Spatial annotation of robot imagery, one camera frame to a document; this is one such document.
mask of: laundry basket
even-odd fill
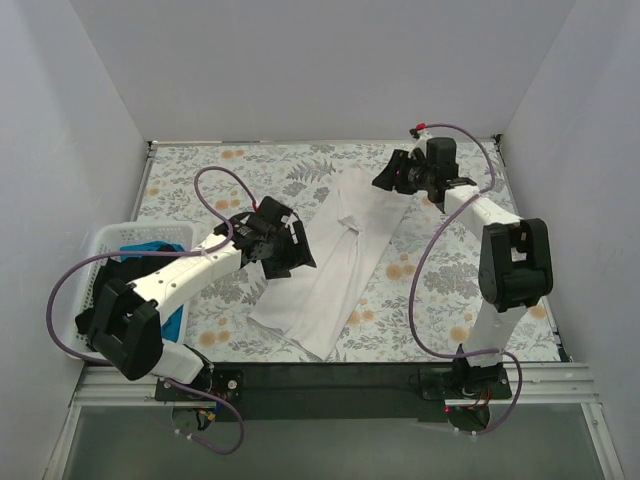
[[[91,255],[115,252],[121,247],[128,245],[139,245],[147,242],[161,241],[181,245],[185,251],[191,250],[196,242],[195,226],[190,222],[166,221],[166,222],[125,222],[115,225],[108,225],[98,232],[94,240]],[[78,333],[75,323],[75,315],[93,306],[93,282],[96,279],[98,270],[107,263],[107,259],[93,262],[85,268],[84,278],[78,288],[75,301],[74,315],[69,320],[64,340],[67,345],[78,352],[92,356],[96,359],[104,357],[91,351],[87,347],[85,335]],[[189,312],[189,302],[185,303],[182,309],[182,319],[180,322],[180,333],[178,343],[184,341],[187,328],[187,315]]]

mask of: gray leaf pattern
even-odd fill
[[[138,212],[140,220],[189,220],[203,239],[219,222],[202,207],[191,182],[198,169],[221,165],[238,173],[258,199],[271,195],[295,209],[304,222],[313,218],[336,175],[360,163],[379,172],[396,143],[284,145],[215,145],[159,147]],[[506,178],[492,143],[486,142],[498,178],[488,197],[513,211]],[[458,144],[461,176],[480,186],[488,169],[480,150]],[[206,198],[224,215],[250,210],[250,202],[233,179],[212,173],[201,179]],[[363,298],[327,361],[425,361],[409,331],[409,288],[420,256],[445,216],[426,198],[415,195]],[[416,326],[430,348],[453,352],[473,326],[480,308],[477,286],[479,242],[454,223],[436,243],[424,266],[415,305]],[[185,342],[212,361],[316,362],[281,336],[248,321],[266,288],[259,265],[248,265],[205,288],[190,303]],[[557,361],[546,300],[530,309],[518,324],[509,348],[524,361]]]

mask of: white wall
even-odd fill
[[[551,305],[591,365],[627,478],[640,478],[640,4],[578,0],[505,134],[522,213],[549,225]]]
[[[146,145],[67,0],[0,2],[0,64],[0,478],[37,479],[81,367],[45,303],[92,233],[127,218]]]
[[[71,0],[147,140],[506,128],[575,0]]]

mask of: white cloth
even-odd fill
[[[412,197],[371,185],[360,167],[337,179],[306,227],[317,268],[269,281],[250,318],[326,359]]]

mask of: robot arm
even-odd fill
[[[225,224],[192,255],[128,284],[114,279],[103,288],[88,342],[127,379],[152,374],[209,391],[211,363],[186,345],[163,339],[162,324],[203,288],[248,263],[260,261],[267,279],[290,277],[298,266],[315,267],[302,222],[273,198],[265,197],[255,213],[236,215],[230,222],[232,241],[212,254],[200,253],[225,240]]]
[[[420,136],[410,152],[393,152],[373,185],[408,195],[424,190],[448,215],[479,191],[472,180],[458,175],[453,139]],[[536,305],[553,287],[547,227],[542,220],[507,212],[486,197],[468,205],[457,220],[481,241],[478,284],[483,296],[474,327],[459,352],[503,350],[527,307]],[[501,361],[502,355],[495,354],[457,363],[467,377],[465,383],[473,383],[472,377],[496,371]]]

